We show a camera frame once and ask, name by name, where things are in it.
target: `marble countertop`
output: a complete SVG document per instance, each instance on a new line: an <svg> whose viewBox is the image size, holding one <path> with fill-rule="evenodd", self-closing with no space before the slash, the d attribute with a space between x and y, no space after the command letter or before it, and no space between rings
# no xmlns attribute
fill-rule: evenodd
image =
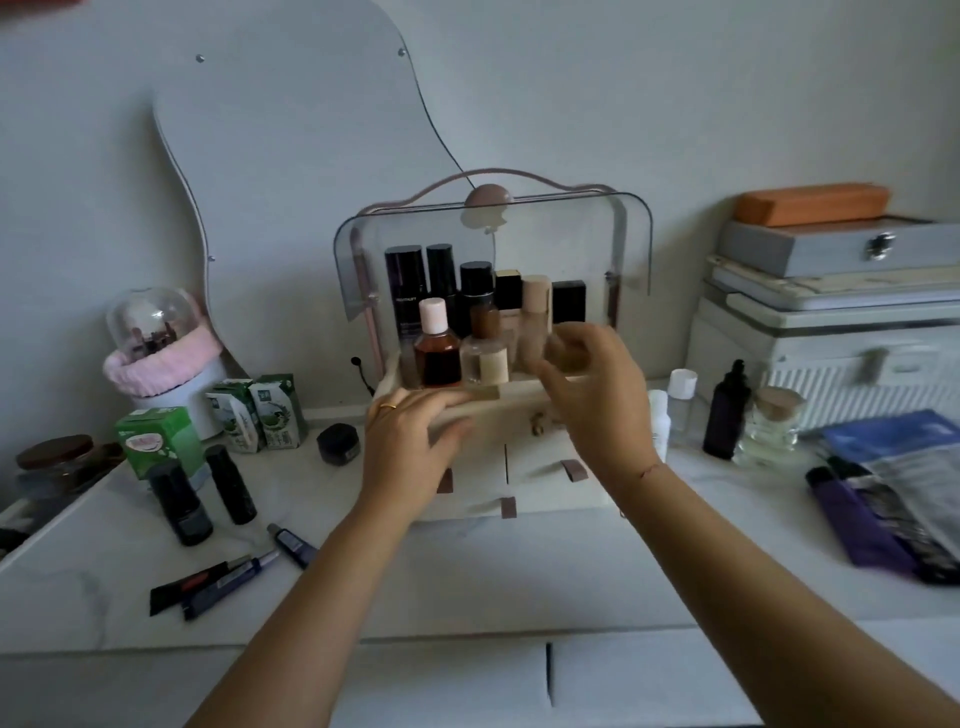
<svg viewBox="0 0 960 728"><path fill-rule="evenodd" d="M669 463L708 502L853 619L957 618L960 590L850 565L803 478L748 471L692 443ZM0 654L246 643L300 571L278 559L209 613L148 617L152 587L272 547L268 522L318 546L359 489L361 463L326 465L313 439L237 455L259 516L230 522L212 482L214 534L180 546L125 463L0 562ZM650 551L615 509L416 523L364 627L367 640L693 626Z"/></svg>

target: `black bottle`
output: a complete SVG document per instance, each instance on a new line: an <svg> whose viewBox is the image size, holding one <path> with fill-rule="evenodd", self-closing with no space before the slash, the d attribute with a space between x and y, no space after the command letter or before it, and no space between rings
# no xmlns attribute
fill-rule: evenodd
<svg viewBox="0 0 960 728"><path fill-rule="evenodd" d="M472 260L460 266L460 295L457 318L451 323L461 339L470 336L470 309L493 303L493 266L484 260Z"/></svg>
<svg viewBox="0 0 960 728"><path fill-rule="evenodd" d="M180 462L165 460L147 471L150 487L160 501L163 515L184 546L196 546L213 533L213 523L194 493Z"/></svg>
<svg viewBox="0 0 960 728"><path fill-rule="evenodd" d="M743 359L737 359L723 381L713 390L707 435L704 437L704 452L707 455L724 460L733 458L736 441L743 431L744 410L750 395L747 377L743 373Z"/></svg>
<svg viewBox="0 0 960 728"><path fill-rule="evenodd" d="M426 247L426 267L430 272L430 298L446 301L446 319L457 320L457 271L453 266L453 246L439 243Z"/></svg>
<svg viewBox="0 0 960 728"><path fill-rule="evenodd" d="M394 302L396 333L400 340L420 336L420 301L426 298L426 274L419 245L400 245L384 251L390 297Z"/></svg>
<svg viewBox="0 0 960 728"><path fill-rule="evenodd" d="M230 518L237 525L249 523L256 518L256 507L247 490L243 476L237 470L236 463L223 445L214 445L206 449L206 464L210 466L213 483L217 493L223 499Z"/></svg>

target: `white storage box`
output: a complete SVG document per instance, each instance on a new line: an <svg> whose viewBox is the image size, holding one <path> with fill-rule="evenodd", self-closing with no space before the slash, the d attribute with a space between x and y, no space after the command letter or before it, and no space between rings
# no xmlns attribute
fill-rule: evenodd
<svg viewBox="0 0 960 728"><path fill-rule="evenodd" d="M686 367L699 375L697 392L707 400L734 360L743 359L755 389L769 384L806 397L803 430L928 407L960 418L956 319L891 322L897 318L891 311L883 324L837 325L834 318L817 326L817 314L804 312L804 326L793 327L790 314L780 312L765 325L732 310L722 294L711 297L700 300L686 357ZM739 307L752 311L756 302ZM824 311L825 320L833 313Z"/></svg>

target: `clear acrylic lid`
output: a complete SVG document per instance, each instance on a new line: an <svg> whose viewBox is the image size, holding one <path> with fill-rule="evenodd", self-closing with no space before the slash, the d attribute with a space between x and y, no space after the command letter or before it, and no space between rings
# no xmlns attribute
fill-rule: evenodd
<svg viewBox="0 0 960 728"><path fill-rule="evenodd" d="M334 254L344 309L350 321L361 314L367 318L379 374L399 346L384 255L390 248L420 246L426 271L427 246L451 245L458 290L461 264L476 260L488 261L494 271L546 275L554 283L582 280L586 320L614 327L627 251L646 257L649 293L653 223L649 207L636 195L597 185L506 200L498 205L473 200L444 206L371 206L337 230ZM429 290L429 273L426 284Z"/></svg>

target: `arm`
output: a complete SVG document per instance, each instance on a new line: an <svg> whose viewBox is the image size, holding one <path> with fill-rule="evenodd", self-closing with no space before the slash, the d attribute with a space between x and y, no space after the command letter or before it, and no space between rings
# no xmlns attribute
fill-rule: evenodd
<svg viewBox="0 0 960 728"><path fill-rule="evenodd" d="M578 452L653 552L764 722L960 725L960 705L710 508L653 449L646 383L609 328L561 325L588 376L538 374Z"/></svg>
<svg viewBox="0 0 960 728"><path fill-rule="evenodd" d="M400 389L372 405L356 505L187 726L329 722L383 572L469 432L468 421L453 423L431 446L427 427L467 399L463 392Z"/></svg>

